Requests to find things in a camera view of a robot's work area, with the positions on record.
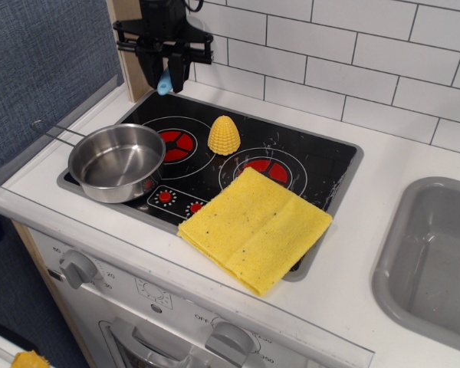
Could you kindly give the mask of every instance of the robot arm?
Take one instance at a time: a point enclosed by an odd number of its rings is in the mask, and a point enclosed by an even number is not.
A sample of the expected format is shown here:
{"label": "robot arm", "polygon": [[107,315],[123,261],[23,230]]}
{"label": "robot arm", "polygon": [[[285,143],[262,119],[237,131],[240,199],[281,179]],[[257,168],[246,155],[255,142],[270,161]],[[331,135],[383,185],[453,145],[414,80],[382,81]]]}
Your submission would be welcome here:
{"label": "robot arm", "polygon": [[[194,12],[201,9],[200,0]],[[190,25],[185,0],[140,0],[142,19],[116,21],[117,48],[134,52],[148,84],[156,88],[168,59],[172,88],[180,92],[189,77],[191,62],[211,64],[213,36]],[[126,34],[139,36],[128,38]],[[203,44],[203,49],[190,44]]]}

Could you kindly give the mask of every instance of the metal saucepan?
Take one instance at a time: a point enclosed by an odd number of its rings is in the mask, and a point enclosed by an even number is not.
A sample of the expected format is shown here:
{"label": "metal saucepan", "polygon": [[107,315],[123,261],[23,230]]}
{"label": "metal saucepan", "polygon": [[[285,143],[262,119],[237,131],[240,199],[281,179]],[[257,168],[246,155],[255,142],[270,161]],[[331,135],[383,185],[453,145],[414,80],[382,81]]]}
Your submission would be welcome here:
{"label": "metal saucepan", "polygon": [[[73,145],[38,129],[39,123],[83,139]],[[130,201],[152,191],[162,178],[166,144],[155,130],[146,126],[118,124],[87,136],[41,120],[33,122],[31,128],[73,146],[68,170],[85,194],[98,202]]]}

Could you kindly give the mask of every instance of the gray knob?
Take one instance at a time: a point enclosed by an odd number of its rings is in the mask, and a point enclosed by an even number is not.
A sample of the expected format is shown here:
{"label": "gray knob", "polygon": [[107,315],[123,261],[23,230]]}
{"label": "gray knob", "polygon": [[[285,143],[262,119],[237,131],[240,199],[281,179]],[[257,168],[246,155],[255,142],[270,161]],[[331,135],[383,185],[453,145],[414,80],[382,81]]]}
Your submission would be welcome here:
{"label": "gray knob", "polygon": [[233,324],[220,322],[205,347],[234,366],[242,367],[255,346],[246,332]]}
{"label": "gray knob", "polygon": [[64,254],[60,260],[60,269],[73,289],[91,281],[97,273],[95,264],[89,258],[73,250]]}

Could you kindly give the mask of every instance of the wooden panel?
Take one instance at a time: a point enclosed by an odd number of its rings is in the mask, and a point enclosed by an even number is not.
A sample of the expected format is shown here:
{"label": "wooden panel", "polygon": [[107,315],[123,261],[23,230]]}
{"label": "wooden panel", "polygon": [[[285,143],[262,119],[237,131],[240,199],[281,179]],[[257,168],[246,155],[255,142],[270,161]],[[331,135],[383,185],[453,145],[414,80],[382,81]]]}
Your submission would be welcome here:
{"label": "wooden panel", "polygon": [[41,257],[41,254],[39,253],[38,248],[36,247],[34,239],[32,238],[28,228],[25,227],[23,224],[19,224],[15,221],[12,221],[12,223],[14,224],[15,229],[21,237],[26,249],[28,250],[29,255],[32,258],[32,261],[34,262],[36,268],[39,271],[39,274],[43,278],[46,287],[48,288],[51,296],[54,299],[54,302],[58,306],[58,309],[60,310],[61,314],[63,315],[63,318],[65,319],[68,327],[70,328],[71,333],[74,335],[74,338],[77,341],[80,350],[84,354],[85,360],[89,364],[90,368],[102,368],[97,367],[97,365],[94,362],[94,359],[90,355],[89,350],[87,349],[87,345],[85,344],[84,339],[80,334],[80,331],[77,329],[77,326],[75,325],[74,319],[71,316],[70,311],[67,308],[67,305],[61,297],[59,290],[56,288],[56,285],[50,279],[48,269],[44,264],[43,258]]}
{"label": "wooden panel", "polygon": [[[111,23],[127,19],[140,19],[140,2],[139,0],[106,0],[107,9]],[[117,32],[114,32],[114,38],[117,41]],[[130,92],[130,100],[137,102],[146,92],[152,90],[145,79],[141,70],[138,58],[133,52],[118,51],[123,70],[124,80]]]}

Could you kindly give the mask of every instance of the white countertop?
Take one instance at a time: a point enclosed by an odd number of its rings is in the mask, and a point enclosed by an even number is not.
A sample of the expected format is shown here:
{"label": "white countertop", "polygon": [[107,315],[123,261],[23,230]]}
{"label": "white countertop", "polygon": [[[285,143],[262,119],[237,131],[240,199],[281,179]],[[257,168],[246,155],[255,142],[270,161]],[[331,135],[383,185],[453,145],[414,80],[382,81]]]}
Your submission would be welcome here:
{"label": "white countertop", "polygon": [[[71,147],[53,142],[0,189],[0,213],[106,261],[121,261],[168,290],[294,350],[372,368],[460,367],[460,351],[391,321],[374,300],[371,277],[408,184],[427,176],[460,180],[460,153],[186,82],[183,95],[356,144],[364,152],[304,280],[252,295],[182,239],[58,187]],[[133,106],[124,86],[81,117],[89,133]],[[71,142],[78,138],[69,136]]]}

